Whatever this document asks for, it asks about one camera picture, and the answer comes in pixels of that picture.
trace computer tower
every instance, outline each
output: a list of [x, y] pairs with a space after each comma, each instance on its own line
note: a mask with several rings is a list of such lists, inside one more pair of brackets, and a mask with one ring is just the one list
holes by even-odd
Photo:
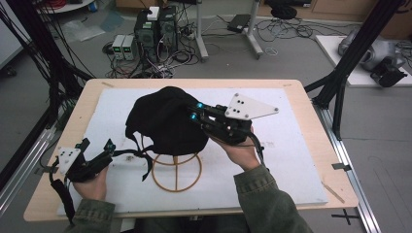
[[163, 46], [168, 52], [178, 50], [178, 33], [176, 6], [169, 6], [160, 10], [158, 17], [160, 24], [160, 38], [162, 38]]
[[142, 10], [136, 19], [134, 35], [137, 42], [139, 54], [145, 54], [151, 62], [158, 62], [157, 53], [161, 53], [161, 46], [157, 51], [159, 43], [159, 24], [158, 21], [148, 20], [148, 12]]

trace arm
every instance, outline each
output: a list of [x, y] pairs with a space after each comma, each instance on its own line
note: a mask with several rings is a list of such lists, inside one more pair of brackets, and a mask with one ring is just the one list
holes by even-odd
[[84, 199], [73, 217], [75, 225], [69, 226], [64, 232], [110, 232], [115, 205], [104, 201], [107, 170], [108, 167], [91, 181], [73, 183]]
[[245, 172], [234, 177], [239, 203], [251, 232], [312, 232], [288, 193], [259, 164], [251, 139], [235, 147], [217, 141], [230, 160]]

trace hand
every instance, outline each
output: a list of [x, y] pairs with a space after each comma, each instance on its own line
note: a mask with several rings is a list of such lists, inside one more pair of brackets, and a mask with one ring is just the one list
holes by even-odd
[[219, 139], [214, 138], [213, 136], [209, 135], [209, 137], [221, 146], [224, 151], [226, 151], [230, 160], [239, 165], [245, 172], [260, 165], [255, 153], [255, 145], [251, 138], [248, 137], [245, 142], [236, 146], [230, 146]]
[[73, 183], [76, 191], [84, 199], [104, 201], [106, 199], [106, 176], [109, 167], [105, 167], [93, 180]]

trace desk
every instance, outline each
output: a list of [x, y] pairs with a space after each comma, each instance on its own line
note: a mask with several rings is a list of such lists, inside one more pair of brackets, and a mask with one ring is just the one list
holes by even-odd
[[[304, 209], [326, 208], [355, 208], [358, 198], [343, 170], [334, 170], [331, 166], [339, 160], [320, 123], [312, 104], [299, 81], [290, 80], [92, 80], [85, 87], [79, 102], [71, 115], [57, 147], [73, 147], [79, 143], [86, 132], [88, 123], [94, 113], [100, 93], [105, 88], [161, 88], [175, 85], [181, 88], [217, 88], [217, 87], [248, 87], [248, 88], [282, 88], [285, 90], [291, 103], [297, 123], [300, 126], [303, 138], [310, 150], [319, 176], [325, 186], [328, 203], [323, 205], [298, 206]], [[41, 178], [30, 203], [24, 213], [27, 221], [65, 219], [57, 216], [56, 210], [60, 200], [52, 190], [48, 175]], [[128, 213], [117, 217], [139, 216], [189, 216], [233, 214], [240, 210], [200, 210], [190, 212], [161, 212], [161, 213]]]
[[[258, 41], [253, 35], [254, 28], [255, 28], [255, 21], [257, 18], [257, 14], [258, 14], [259, 2], [260, 0], [253, 0], [249, 28], [243, 29], [243, 32], [246, 34], [246, 38], [251, 43], [251, 46], [257, 55], [257, 59], [259, 59], [260, 56], [263, 54], [263, 50], [260, 48]], [[201, 61], [204, 62], [205, 60], [209, 58], [209, 55], [208, 55], [208, 52], [206, 50], [205, 44], [202, 39], [202, 22], [201, 22], [202, 20], [202, 0], [197, 0], [196, 10], [197, 10], [197, 17], [196, 17], [197, 18], [197, 29], [195, 33], [195, 39], [196, 39], [197, 46], [199, 47]]]

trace black fabric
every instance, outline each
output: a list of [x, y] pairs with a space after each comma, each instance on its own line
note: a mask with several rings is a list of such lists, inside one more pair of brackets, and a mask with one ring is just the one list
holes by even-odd
[[136, 100], [127, 118], [125, 135], [133, 141], [135, 132], [150, 137], [155, 153], [177, 156], [199, 152], [206, 146], [208, 137], [189, 119], [188, 106], [197, 103], [194, 97], [175, 86], [143, 96]]

